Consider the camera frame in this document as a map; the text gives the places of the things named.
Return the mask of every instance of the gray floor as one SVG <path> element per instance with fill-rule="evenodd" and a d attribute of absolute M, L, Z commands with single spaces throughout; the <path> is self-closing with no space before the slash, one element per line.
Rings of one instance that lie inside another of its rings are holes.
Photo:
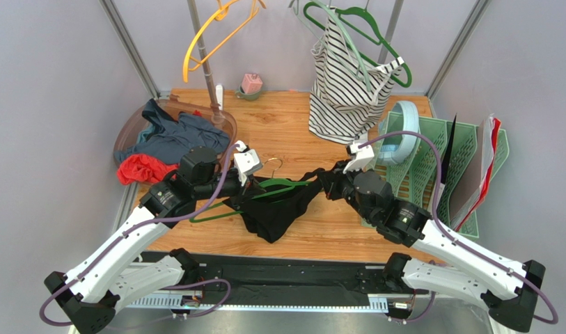
<path fill-rule="evenodd" d="M 426 301 L 416 304 L 417 312 Z M 168 315 L 162 310 L 123 310 L 111 323 L 112 326 L 135 326 L 145 321 Z M 105 330 L 104 334 L 116 333 Z M 249 312 L 217 311 L 205 317 L 186 322 L 165 321 L 130 334 L 373 334 L 373 333 L 492 333 L 489 318 L 481 309 L 453 299 L 439 299 L 431 312 L 415 324 L 406 326 L 389 323 L 384 315 L 356 313 L 313 312 Z"/>

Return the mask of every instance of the white wall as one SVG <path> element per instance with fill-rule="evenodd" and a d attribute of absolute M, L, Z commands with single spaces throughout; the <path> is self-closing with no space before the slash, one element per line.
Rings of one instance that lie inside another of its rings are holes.
<path fill-rule="evenodd" d="M 566 1 L 493 1 L 433 101 L 438 115 L 508 131 L 510 157 L 478 212 L 480 243 L 547 267 L 566 333 Z M 550 317 L 540 302 L 538 313 Z"/>
<path fill-rule="evenodd" d="M 474 2 L 404 3 L 392 45 L 409 64 L 414 81 L 408 89 L 396 85 L 395 93 L 422 94 L 429 88 Z M 217 2 L 196 0 L 196 3 L 203 24 L 217 10 Z M 243 0 L 234 4 L 229 16 L 209 26 L 204 34 L 208 50 L 247 18 L 250 3 Z M 265 3 L 267 9 L 258 13 L 210 59 L 215 83 L 236 89 L 244 73 L 257 72 L 269 90 L 310 90 L 314 76 L 310 49 L 316 37 L 288 8 L 288 0 L 265 0 Z M 365 3 L 365 0 L 332 1 L 333 6 L 340 8 L 365 6 Z M 376 18 L 382 34 L 388 26 L 393 4 L 394 0 L 371 1 L 369 4 L 368 10 Z M 116 0 L 116 5 L 160 90 L 206 87 L 201 68 L 191 73 L 189 83 L 182 80 L 182 61 L 194 37 L 186 1 Z M 325 22 L 323 10 L 311 8 L 310 13 Z M 361 36 L 354 36 L 359 49 L 377 60 L 380 47 Z"/>
<path fill-rule="evenodd" d="M 0 333 L 67 333 L 43 280 L 109 236 L 113 142 L 146 99 L 97 1 L 0 1 Z"/>

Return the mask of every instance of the cup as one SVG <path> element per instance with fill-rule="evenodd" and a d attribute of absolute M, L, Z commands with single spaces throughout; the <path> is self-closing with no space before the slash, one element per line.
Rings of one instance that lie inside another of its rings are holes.
<path fill-rule="evenodd" d="M 260 94 L 262 94 L 261 90 L 259 90 L 256 93 L 246 94 L 246 93 L 244 93 L 244 89 L 241 86 L 235 91 L 235 96 L 238 99 L 244 99 L 244 100 L 248 100 L 248 101 L 253 101 L 253 100 L 258 99 Z"/>

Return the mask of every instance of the clothes hanger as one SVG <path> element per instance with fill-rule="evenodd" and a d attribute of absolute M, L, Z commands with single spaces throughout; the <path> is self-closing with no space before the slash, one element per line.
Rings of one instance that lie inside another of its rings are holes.
<path fill-rule="evenodd" d="M 198 59 L 194 58 L 192 56 L 192 50 L 194 49 L 194 46 L 198 42 L 198 39 L 200 38 L 200 36 L 206 30 L 206 28 L 213 21 L 215 21 L 215 20 L 221 21 L 223 18 L 225 18 L 225 16 L 227 16 L 227 14 L 229 13 L 229 7 L 231 7 L 231 5 L 233 5 L 234 3 L 238 2 L 238 1 L 239 0 L 231 0 L 228 3 L 226 3 L 225 5 L 221 5 L 221 0 L 217 0 L 217 3 L 219 5 L 218 11 L 216 11 L 213 15 L 211 15 L 211 17 L 209 17 L 209 19 L 204 23 L 202 28 L 198 31 L 196 36 L 194 36 L 192 43 L 188 47 L 188 51 L 186 52 L 186 56 L 184 57 L 184 63 L 182 64 L 182 78 L 184 79 L 184 82 L 188 82 L 188 71 L 192 71 L 192 72 L 196 71 L 200 66 L 202 66 L 202 64 L 204 64 L 205 61 L 208 60 L 208 58 L 210 58 L 218 49 L 220 49 L 225 43 L 227 43 L 227 41 L 230 38 L 232 38 L 233 35 L 235 35 L 241 28 L 243 28 L 243 26 L 248 24 L 248 22 L 250 22 L 256 16 L 256 14 L 258 14 L 258 11 L 260 11 L 260 7 L 256 5 L 256 2 L 260 3 L 262 8 L 264 8 L 264 9 L 266 8 L 266 5 L 264 4 L 264 2 L 262 0 L 252 0 L 252 7 L 250 8 L 250 16 L 248 17 L 248 19 L 243 21 L 232 33 L 229 34 L 229 36 L 227 36 L 211 52 L 209 52 L 204 59 L 198 60 Z M 189 67 L 190 60 L 192 60 L 193 62 L 196 63 L 196 65 L 192 68 Z"/>
<path fill-rule="evenodd" d="M 324 26 L 321 23 L 316 21 L 313 17 L 311 17 L 307 13 L 307 9 L 309 7 L 313 7 L 313 6 L 314 5 L 310 5 L 309 3 L 306 4 L 306 6 L 304 7 L 304 15 L 311 22 L 313 22 L 316 26 L 320 27 L 321 29 L 324 29 Z M 353 30 L 355 30 L 357 33 L 361 34 L 363 37 L 367 38 L 373 44 L 385 46 L 392 56 L 399 58 L 400 55 L 398 55 L 398 53 L 394 50 L 394 48 L 392 48 L 392 46 L 390 46 L 390 44 L 386 41 L 386 39 L 379 32 L 379 27 L 377 26 L 375 18 L 371 15 L 371 13 L 369 13 L 367 11 L 368 6 L 369 6 L 369 0 L 367 0 L 367 3 L 365 4 L 365 8 L 351 7 L 351 8 L 344 9 L 344 10 L 337 8 L 336 14 L 337 14 L 337 16 L 338 16 L 338 18 L 341 22 L 343 22 L 344 24 L 351 27 Z M 355 27 L 355 25 L 351 24 L 346 19 L 344 19 L 343 15 L 355 15 L 355 16 L 358 16 L 358 17 L 364 19 L 370 25 L 371 29 L 373 30 L 373 33 L 376 37 L 376 40 L 374 38 L 372 38 L 371 36 L 369 36 L 368 34 L 362 32 L 359 28 Z M 379 66 L 378 63 L 374 62 L 371 58 L 367 57 L 365 54 L 362 54 L 361 52 L 359 52 L 359 53 L 361 55 L 361 58 L 364 59 L 365 61 L 367 61 L 369 64 L 376 66 L 376 67 Z M 397 76 L 395 76 L 393 74 L 390 76 L 390 78 L 392 78 L 392 80 L 394 80 L 395 83 L 401 85 L 402 87 L 408 88 L 412 84 L 412 74 L 410 72 L 410 68 L 408 67 L 408 65 L 406 63 L 402 64 L 402 68 L 404 68 L 404 71 L 407 74 L 407 82 L 406 83 L 404 83 L 402 80 L 400 80 Z"/>
<path fill-rule="evenodd" d="M 283 186 L 287 186 L 287 188 L 283 188 L 283 189 L 278 189 L 278 190 L 274 190 L 274 191 L 269 191 L 267 193 L 261 193 L 260 195 L 256 195 L 254 197 L 252 197 L 253 200 L 258 199 L 258 198 L 264 198 L 264 197 L 269 197 L 269 196 L 273 196 L 279 193 L 285 193 L 287 191 L 291 191 L 293 189 L 295 189 L 296 186 L 306 186 L 308 184 L 310 184 L 311 181 L 291 181 L 288 179 L 268 179 L 265 181 L 262 181 L 260 183 L 260 186 L 262 188 L 267 188 L 268 186 L 275 186 L 275 185 L 283 185 Z M 217 204 L 211 205 L 210 207 L 208 207 L 206 211 L 209 211 L 211 209 L 214 209 L 216 207 L 220 207 L 224 205 L 223 202 L 219 202 Z M 243 214 L 243 211 L 233 211 L 233 212 L 227 212 L 225 214 L 218 214 L 216 216 L 211 216 L 211 217 L 206 217 L 206 218 L 190 218 L 190 223 L 202 223 L 204 221 L 213 221 L 214 219 L 219 219 L 219 218 L 225 218 L 225 217 L 229 217 L 229 216 L 234 216 L 236 214 Z"/>
<path fill-rule="evenodd" d="M 347 61 L 342 58 L 342 57 L 337 57 L 334 53 L 330 52 L 329 54 L 331 56 L 334 57 L 334 59 L 336 61 L 338 61 L 339 63 L 343 64 L 343 66 L 353 75 L 353 77 L 357 78 L 359 81 L 363 81 L 365 83 L 365 86 L 367 88 L 367 91 L 370 92 L 371 91 L 371 83 L 369 80 L 369 72 L 367 71 L 367 68 L 365 67 L 365 64 L 363 63 L 363 59 L 361 58 L 361 53 L 359 52 L 359 50 L 356 48 L 353 40 L 351 39 L 351 37 L 349 36 L 349 33 L 347 32 L 347 30 L 345 29 L 343 23 L 340 21 L 340 19 L 338 18 L 338 16 L 334 13 L 334 11 L 332 11 L 330 8 L 328 8 L 328 6 L 324 5 L 323 3 L 319 2 L 318 0 L 312 0 L 311 2 L 308 3 L 308 5 L 311 6 L 318 6 L 321 9 L 325 10 L 326 13 L 328 13 L 328 16 L 330 18 L 332 18 L 332 20 L 336 23 L 336 25 L 340 28 L 340 31 L 343 33 L 343 37 L 345 39 L 345 43 L 347 44 L 348 47 L 350 47 L 350 49 L 353 51 L 353 55 L 355 57 L 355 59 L 357 60 L 357 63 L 359 64 L 358 66 L 358 70 L 357 71 L 353 71 L 350 68 L 352 66 L 349 66 Z M 322 38 L 320 36 L 318 36 L 318 34 L 311 28 L 310 24 L 305 20 L 302 19 L 301 16 L 299 16 L 299 0 L 291 0 L 291 2 L 289 3 L 289 8 L 293 8 L 293 11 L 295 13 L 295 16 L 297 16 L 297 19 L 299 19 L 299 21 L 307 27 L 307 29 L 309 29 L 309 31 L 311 31 L 311 33 L 320 41 L 320 44 L 323 47 L 326 47 L 326 44 L 324 43 L 324 41 L 322 40 Z M 312 22 L 314 22 L 317 26 L 319 26 L 320 28 L 322 28 L 322 30 L 324 29 L 324 26 L 322 26 L 319 22 L 312 20 Z"/>

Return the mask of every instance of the wood surface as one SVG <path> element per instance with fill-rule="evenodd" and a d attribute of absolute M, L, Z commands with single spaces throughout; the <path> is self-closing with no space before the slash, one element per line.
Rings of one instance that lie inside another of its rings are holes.
<path fill-rule="evenodd" d="M 206 90 L 178 89 L 172 94 L 181 102 L 210 105 Z M 391 96 L 388 109 L 398 100 L 412 101 L 422 116 L 431 116 L 426 97 Z M 319 167 L 330 169 L 336 161 L 347 158 L 343 145 L 322 140 L 308 131 L 309 93 L 265 92 L 258 100 L 249 102 L 226 91 L 224 106 L 237 121 L 237 139 L 256 149 L 262 161 L 272 157 L 284 161 L 275 177 L 298 180 L 306 172 Z M 376 131 L 370 132 L 370 138 Z M 278 161 L 268 163 L 256 175 L 269 177 L 278 165 Z M 139 198 L 147 189 L 141 186 Z M 229 210 L 221 206 L 199 217 Z M 422 261 L 434 259 L 417 250 L 392 244 L 375 230 L 362 227 L 360 222 L 357 213 L 344 201 L 333 202 L 320 193 L 310 203 L 308 211 L 273 244 L 247 232 L 238 215 L 204 223 L 183 221 L 149 249 L 170 251 L 182 247 L 194 253 L 358 262 L 385 262 L 392 253 L 400 252 Z"/>

